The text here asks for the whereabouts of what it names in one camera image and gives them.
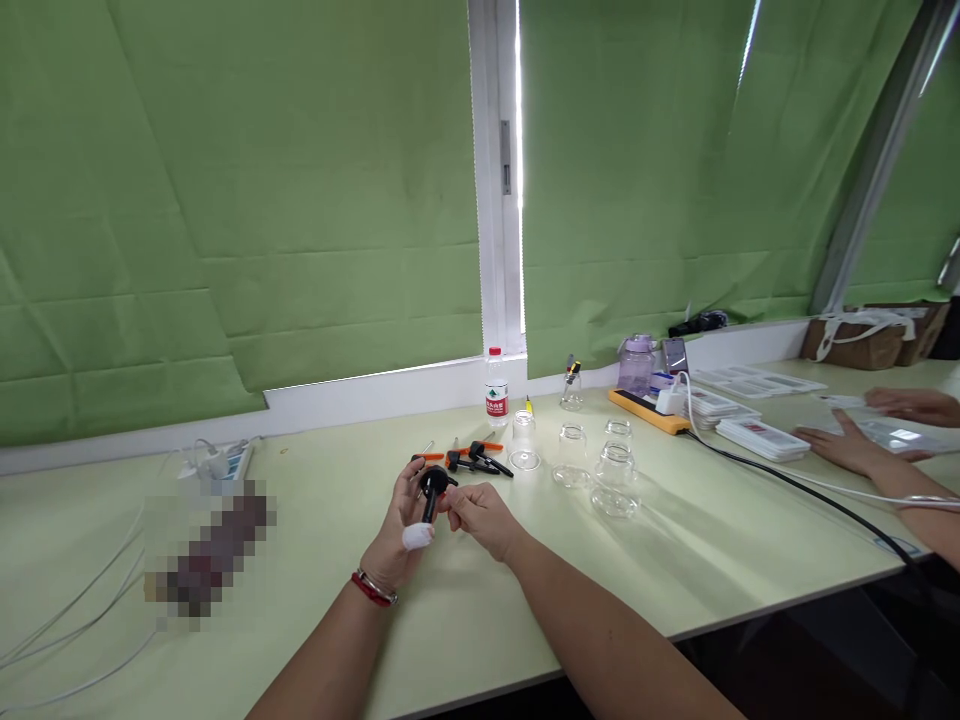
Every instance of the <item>white bag handle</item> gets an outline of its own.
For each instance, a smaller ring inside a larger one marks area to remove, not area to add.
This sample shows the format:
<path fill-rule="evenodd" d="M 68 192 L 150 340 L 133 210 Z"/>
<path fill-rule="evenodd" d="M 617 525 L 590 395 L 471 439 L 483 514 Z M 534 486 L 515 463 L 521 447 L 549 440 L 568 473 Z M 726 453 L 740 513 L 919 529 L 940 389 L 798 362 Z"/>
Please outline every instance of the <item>white bag handle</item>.
<path fill-rule="evenodd" d="M 898 315 L 897 313 L 890 312 L 889 310 L 864 310 L 861 308 L 855 312 L 828 313 L 826 315 L 821 315 L 819 319 L 824 321 L 823 339 L 820 341 L 820 346 L 817 348 L 817 357 L 814 362 L 823 362 L 827 355 L 830 354 L 830 350 L 835 344 L 843 345 L 844 343 L 863 340 L 871 335 L 876 335 L 878 332 L 885 330 L 888 327 L 905 327 L 906 331 L 903 333 L 904 342 L 909 342 L 910 340 L 915 339 L 917 336 L 913 325 L 913 318 L 904 317 L 902 315 Z M 872 325 L 873 327 L 855 337 L 837 340 L 837 331 L 840 329 L 840 326 L 843 323 L 850 323 L 851 325 Z"/>

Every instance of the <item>yellow power strip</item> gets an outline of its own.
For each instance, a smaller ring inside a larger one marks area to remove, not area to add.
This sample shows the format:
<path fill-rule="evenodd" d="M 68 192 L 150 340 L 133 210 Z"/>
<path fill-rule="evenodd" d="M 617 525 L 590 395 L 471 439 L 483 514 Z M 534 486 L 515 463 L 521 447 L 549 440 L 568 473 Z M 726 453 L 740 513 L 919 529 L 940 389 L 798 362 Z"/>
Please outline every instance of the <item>yellow power strip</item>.
<path fill-rule="evenodd" d="M 607 397 L 610 398 L 610 402 L 619 405 L 638 418 L 646 420 L 665 433 L 676 435 L 690 428 L 690 421 L 685 417 L 680 417 L 679 415 L 661 415 L 652 403 L 626 390 L 613 389 L 607 393 Z"/>

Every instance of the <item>green curtain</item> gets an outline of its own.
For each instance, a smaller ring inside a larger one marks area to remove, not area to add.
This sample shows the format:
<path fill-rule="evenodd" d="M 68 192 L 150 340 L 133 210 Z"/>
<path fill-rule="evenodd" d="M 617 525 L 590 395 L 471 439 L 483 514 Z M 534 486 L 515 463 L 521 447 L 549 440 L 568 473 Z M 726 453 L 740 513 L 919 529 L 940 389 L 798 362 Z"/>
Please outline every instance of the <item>green curtain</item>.
<path fill-rule="evenodd" d="M 693 310 L 806 314 L 916 0 L 524 0 L 532 376 Z M 754 9 L 755 30 L 744 68 Z"/>
<path fill-rule="evenodd" d="M 0 444 L 263 408 L 102 2 L 0 2 Z"/>
<path fill-rule="evenodd" d="M 845 302 L 944 300 L 937 275 L 960 235 L 960 40 L 940 56 L 864 242 Z"/>
<path fill-rule="evenodd" d="M 465 2 L 0 0 L 0 444 L 482 346 Z"/>

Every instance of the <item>white bandage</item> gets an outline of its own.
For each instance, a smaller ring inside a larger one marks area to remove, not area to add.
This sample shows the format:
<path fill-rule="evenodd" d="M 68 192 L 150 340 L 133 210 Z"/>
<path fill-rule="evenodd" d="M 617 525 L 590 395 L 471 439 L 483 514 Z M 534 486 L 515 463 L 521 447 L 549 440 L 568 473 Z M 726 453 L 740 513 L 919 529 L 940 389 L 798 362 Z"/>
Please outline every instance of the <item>white bandage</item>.
<path fill-rule="evenodd" d="M 403 546 L 407 552 L 426 547 L 433 542 L 433 525 L 430 523 L 414 523 L 403 529 Z"/>

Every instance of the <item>purple water bottle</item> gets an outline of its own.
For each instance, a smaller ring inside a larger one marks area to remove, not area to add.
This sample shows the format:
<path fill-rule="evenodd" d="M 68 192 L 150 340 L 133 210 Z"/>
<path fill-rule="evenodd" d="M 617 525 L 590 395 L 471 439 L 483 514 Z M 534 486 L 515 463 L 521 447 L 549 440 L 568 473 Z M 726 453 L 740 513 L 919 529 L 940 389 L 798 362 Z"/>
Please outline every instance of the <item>purple water bottle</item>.
<path fill-rule="evenodd" d="M 653 375 L 653 340 L 649 335 L 633 335 L 620 343 L 620 377 L 617 387 L 643 397 L 650 392 Z"/>

